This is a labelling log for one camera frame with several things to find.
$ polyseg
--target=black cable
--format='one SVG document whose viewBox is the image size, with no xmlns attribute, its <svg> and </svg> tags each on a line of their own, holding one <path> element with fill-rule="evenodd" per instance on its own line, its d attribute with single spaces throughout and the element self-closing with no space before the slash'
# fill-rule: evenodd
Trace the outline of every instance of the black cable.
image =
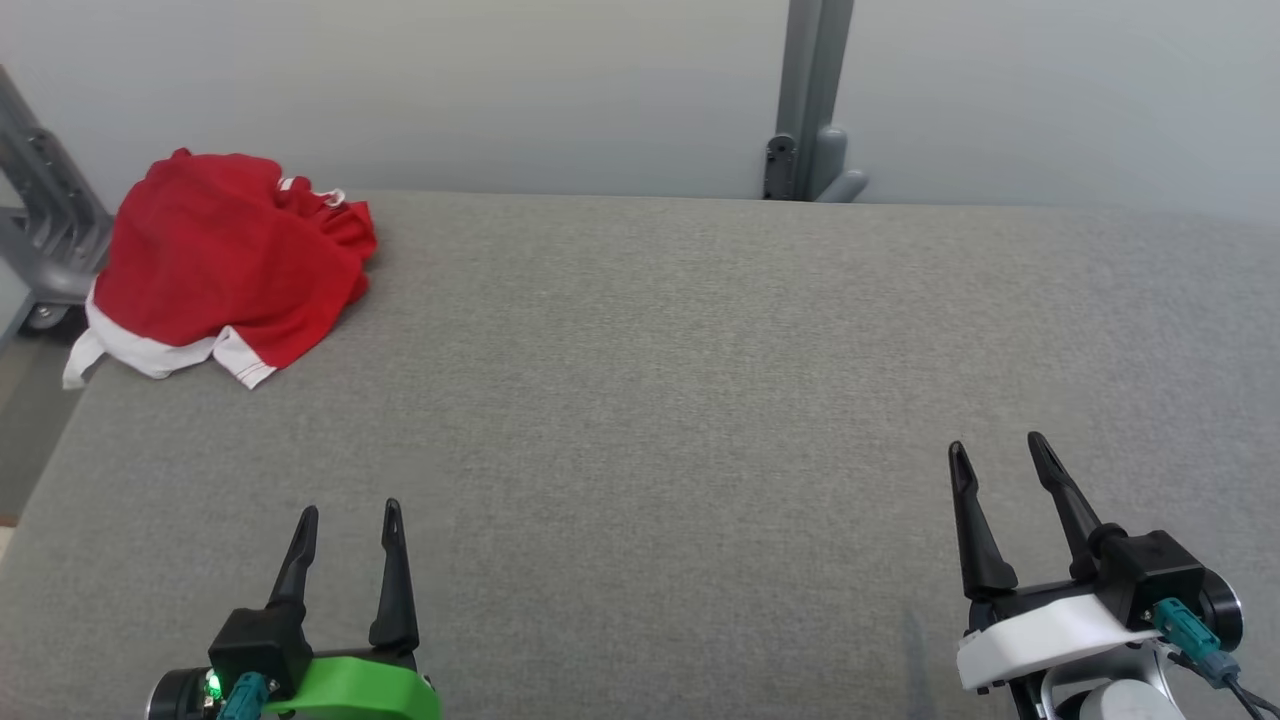
<svg viewBox="0 0 1280 720">
<path fill-rule="evenodd" d="M 1185 653 L 1181 653 L 1181 652 L 1170 652 L 1169 653 L 1169 659 L 1172 660 L 1174 664 L 1178 665 L 1179 667 L 1185 667 L 1187 670 L 1190 670 L 1192 673 L 1196 673 L 1197 675 L 1201 674 L 1199 669 L 1196 667 L 1196 665 L 1190 661 L 1189 657 L 1187 657 Z M 1275 715 L 1276 720 L 1280 720 L 1280 706 L 1276 706 L 1274 702 L 1268 701 L 1267 698 L 1265 698 L 1265 697 L 1262 697 L 1260 694 L 1254 694 L 1254 693 L 1251 693 L 1249 691 L 1244 689 L 1243 687 L 1240 687 L 1239 680 L 1236 680 L 1235 687 L 1240 688 L 1240 692 L 1244 693 L 1244 697 L 1248 698 L 1248 701 L 1251 703 L 1261 707 L 1262 710 L 1266 710 L 1271 715 Z"/>
<path fill-rule="evenodd" d="M 1249 698 L 1244 694 L 1244 688 L 1240 687 L 1240 682 L 1235 679 L 1235 675 L 1228 675 L 1222 678 L 1222 682 L 1226 683 L 1226 687 L 1231 689 L 1231 692 L 1235 694 L 1235 698 L 1240 701 L 1240 705 L 1244 706 L 1244 710 L 1249 711 L 1249 717 L 1253 717 L 1253 720 L 1267 720 L 1266 717 L 1262 716 L 1262 711 L 1258 710 L 1257 706 L 1254 706 L 1252 702 L 1249 702 Z"/>
</svg>

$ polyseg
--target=teal cable connector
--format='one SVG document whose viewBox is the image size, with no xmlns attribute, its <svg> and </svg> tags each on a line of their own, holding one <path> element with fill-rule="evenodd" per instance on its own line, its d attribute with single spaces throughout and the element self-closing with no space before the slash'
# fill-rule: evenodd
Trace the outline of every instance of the teal cable connector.
<svg viewBox="0 0 1280 720">
<path fill-rule="evenodd" d="M 261 673 L 244 673 L 227 696 L 227 703 L 218 712 L 218 720 L 259 720 L 270 692 Z"/>
<path fill-rule="evenodd" d="M 1225 688 L 1228 678 L 1240 674 L 1240 664 L 1222 651 L 1222 641 L 1180 601 L 1167 597 L 1157 602 L 1151 621 L 1215 688 Z"/>
</svg>

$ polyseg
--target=green led light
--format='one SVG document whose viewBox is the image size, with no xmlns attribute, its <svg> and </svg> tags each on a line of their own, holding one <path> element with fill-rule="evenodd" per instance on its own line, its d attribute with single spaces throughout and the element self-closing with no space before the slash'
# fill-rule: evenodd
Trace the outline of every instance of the green led light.
<svg viewBox="0 0 1280 720">
<path fill-rule="evenodd" d="M 205 675 L 205 694 L 214 700 L 223 700 L 223 682 L 218 679 L 218 674 L 212 670 Z"/>
</svg>

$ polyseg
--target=gray table surface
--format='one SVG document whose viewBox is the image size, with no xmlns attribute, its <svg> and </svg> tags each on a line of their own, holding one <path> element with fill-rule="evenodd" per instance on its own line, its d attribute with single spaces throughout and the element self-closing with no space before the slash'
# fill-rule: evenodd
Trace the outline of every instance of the gray table surface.
<svg viewBox="0 0 1280 720">
<path fill-rule="evenodd" d="M 0 564 L 0 717 L 138 717 L 320 506 L 362 642 L 401 500 L 447 716 L 1011 716 L 963 692 L 946 447 L 1024 583 L 1044 432 L 1280 650 L 1280 237 L 1123 211 L 370 193 L 372 287 L 248 392 L 92 378 Z M 1233 701 L 1180 675 L 1192 717 Z"/>
</svg>

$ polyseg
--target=green plastic part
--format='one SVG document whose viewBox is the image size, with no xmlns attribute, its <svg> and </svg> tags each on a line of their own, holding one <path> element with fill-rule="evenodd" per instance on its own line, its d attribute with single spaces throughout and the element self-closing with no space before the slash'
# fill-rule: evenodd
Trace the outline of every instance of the green plastic part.
<svg viewBox="0 0 1280 720">
<path fill-rule="evenodd" d="M 417 673 L 358 657 L 317 657 L 298 693 L 265 714 L 297 711 L 316 720 L 439 720 L 440 698 Z"/>
</svg>

